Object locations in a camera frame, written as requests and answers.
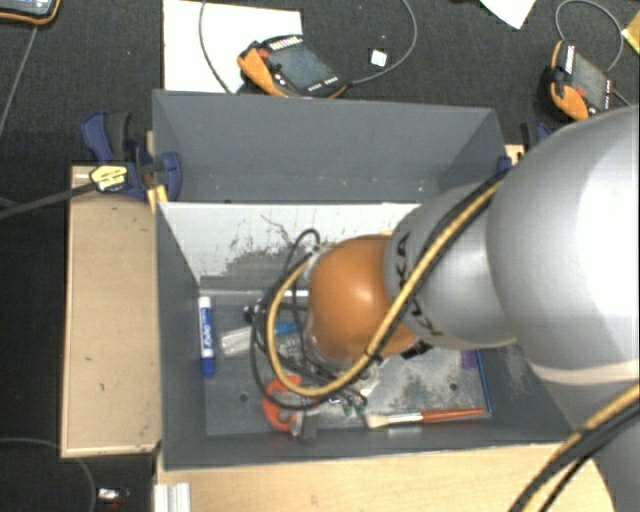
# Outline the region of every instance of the blue marker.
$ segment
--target blue marker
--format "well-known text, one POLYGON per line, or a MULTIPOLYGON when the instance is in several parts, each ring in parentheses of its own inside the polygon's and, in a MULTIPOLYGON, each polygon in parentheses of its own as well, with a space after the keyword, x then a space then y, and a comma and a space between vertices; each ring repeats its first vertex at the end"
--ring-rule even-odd
POLYGON ((215 352, 213 346, 213 321, 211 319, 211 297, 198 299, 200 318, 200 358, 202 375, 210 379, 216 372, 215 352))

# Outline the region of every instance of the multimeter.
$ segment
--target multimeter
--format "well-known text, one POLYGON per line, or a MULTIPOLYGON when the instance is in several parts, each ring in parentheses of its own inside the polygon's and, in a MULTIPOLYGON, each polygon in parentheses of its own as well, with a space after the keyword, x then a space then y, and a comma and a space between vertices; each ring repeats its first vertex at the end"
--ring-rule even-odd
POLYGON ((553 104, 576 121, 609 109, 611 79, 567 41, 558 42, 542 78, 553 104))
POLYGON ((237 61, 243 78, 273 96, 335 98, 347 88, 297 34, 254 41, 237 61))
POLYGON ((0 0, 0 19, 44 25, 55 17, 61 1, 0 0))

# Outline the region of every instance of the black carpet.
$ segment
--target black carpet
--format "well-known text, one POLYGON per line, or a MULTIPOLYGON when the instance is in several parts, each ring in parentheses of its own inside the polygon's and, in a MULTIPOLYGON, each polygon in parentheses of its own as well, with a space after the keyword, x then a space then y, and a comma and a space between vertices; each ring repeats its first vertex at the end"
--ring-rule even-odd
MULTIPOLYGON (((519 125, 541 118, 539 74, 558 40, 559 0, 538 0, 516 31, 475 1, 410 0, 420 36, 412 56, 389 75, 353 87, 349 99, 377 99, 496 109, 507 142, 519 125)), ((626 25, 635 0, 600 0, 626 25)), ((373 48, 392 62, 411 40, 399 0, 262 0, 238 2, 299 9, 307 40, 351 78, 375 72, 373 48)), ((607 67, 613 25, 589 6, 567 6, 565 34, 607 67)), ((30 28, 0 24, 0 108, 30 28)), ((612 70, 618 90, 637 103, 638 56, 625 44, 612 70)), ((133 113, 132 131, 151 126, 153 88, 162 86, 162 5, 152 0, 64 0, 54 24, 40 30, 0 140, 0 197, 26 202, 68 185, 72 162, 89 158, 79 123, 98 109, 133 113)), ((65 296, 64 205, 0 221, 0 438, 55 442, 60 411, 65 296)), ((150 456, 87 461, 98 487, 131 490, 125 511, 150 507, 150 456)), ((0 509, 81 511, 88 484, 81 468, 56 461, 46 447, 0 444, 0 509)))

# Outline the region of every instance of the wooden board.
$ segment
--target wooden board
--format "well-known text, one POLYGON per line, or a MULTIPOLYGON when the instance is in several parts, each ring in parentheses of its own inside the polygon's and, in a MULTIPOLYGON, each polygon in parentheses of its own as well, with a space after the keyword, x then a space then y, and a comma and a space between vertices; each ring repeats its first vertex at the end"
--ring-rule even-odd
MULTIPOLYGON (((555 445, 520 446, 340 462, 164 472, 188 482, 193 512, 506 512, 555 445)), ((590 462, 553 512, 612 512, 590 462)))
MULTIPOLYGON (((90 168, 72 169, 73 186, 90 168)), ((153 216, 90 193, 69 209, 63 457, 149 452, 160 439, 153 216)))

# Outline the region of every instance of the paintbrush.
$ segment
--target paintbrush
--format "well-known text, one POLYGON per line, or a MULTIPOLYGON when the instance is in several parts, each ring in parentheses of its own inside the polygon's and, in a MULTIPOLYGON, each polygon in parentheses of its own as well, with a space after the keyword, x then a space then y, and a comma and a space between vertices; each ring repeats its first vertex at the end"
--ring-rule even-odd
POLYGON ((412 412, 408 414, 367 414, 365 422, 370 429, 388 427, 389 425, 405 425, 408 423, 436 423, 439 421, 458 420, 480 416, 485 409, 474 407, 469 409, 439 409, 435 411, 412 412))

